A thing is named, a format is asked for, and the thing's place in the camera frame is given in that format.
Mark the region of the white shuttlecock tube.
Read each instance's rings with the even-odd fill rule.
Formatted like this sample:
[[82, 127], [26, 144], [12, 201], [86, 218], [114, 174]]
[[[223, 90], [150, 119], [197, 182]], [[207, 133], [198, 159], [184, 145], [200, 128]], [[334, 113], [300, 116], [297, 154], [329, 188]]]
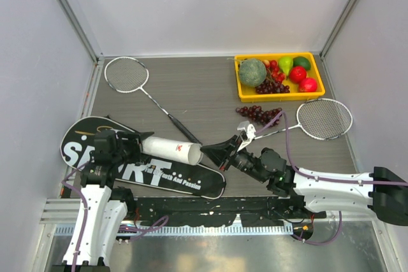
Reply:
[[143, 153], [195, 166], [201, 162], [201, 145], [178, 140], [148, 137], [142, 141]]

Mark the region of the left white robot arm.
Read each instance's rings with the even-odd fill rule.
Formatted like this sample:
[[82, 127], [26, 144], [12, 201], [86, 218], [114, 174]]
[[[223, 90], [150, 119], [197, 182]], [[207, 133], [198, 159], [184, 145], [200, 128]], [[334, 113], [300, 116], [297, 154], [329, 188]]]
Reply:
[[81, 199], [71, 243], [52, 271], [109, 271], [112, 251], [122, 220], [136, 212], [133, 193], [115, 188], [120, 166], [143, 163], [142, 142], [152, 132], [104, 130], [94, 137], [94, 149], [82, 167], [81, 187], [72, 187]]

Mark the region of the black racket bag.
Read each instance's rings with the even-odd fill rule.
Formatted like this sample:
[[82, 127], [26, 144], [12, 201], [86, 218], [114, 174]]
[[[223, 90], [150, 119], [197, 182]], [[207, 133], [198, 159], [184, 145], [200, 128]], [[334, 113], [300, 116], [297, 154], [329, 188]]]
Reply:
[[[60, 152], [65, 163], [77, 168], [89, 161], [90, 152], [94, 150], [94, 135], [105, 129], [135, 132], [110, 118], [84, 117], [68, 129], [61, 141]], [[154, 155], [148, 156], [146, 164], [119, 166], [115, 179], [205, 199], [220, 198], [226, 187], [225, 177], [210, 167], [201, 163], [193, 166]]]

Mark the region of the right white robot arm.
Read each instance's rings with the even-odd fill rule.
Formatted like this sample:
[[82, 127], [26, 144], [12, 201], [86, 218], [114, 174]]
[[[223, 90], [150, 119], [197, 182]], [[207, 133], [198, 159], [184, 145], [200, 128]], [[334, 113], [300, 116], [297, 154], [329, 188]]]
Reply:
[[324, 173], [298, 168], [275, 150], [263, 148], [256, 156], [244, 148], [239, 136], [201, 152], [220, 170], [233, 166], [251, 178], [267, 184], [276, 196], [293, 197], [289, 212], [296, 217], [323, 211], [348, 211], [373, 214], [379, 220], [398, 226], [407, 225], [407, 182], [385, 167], [370, 173]]

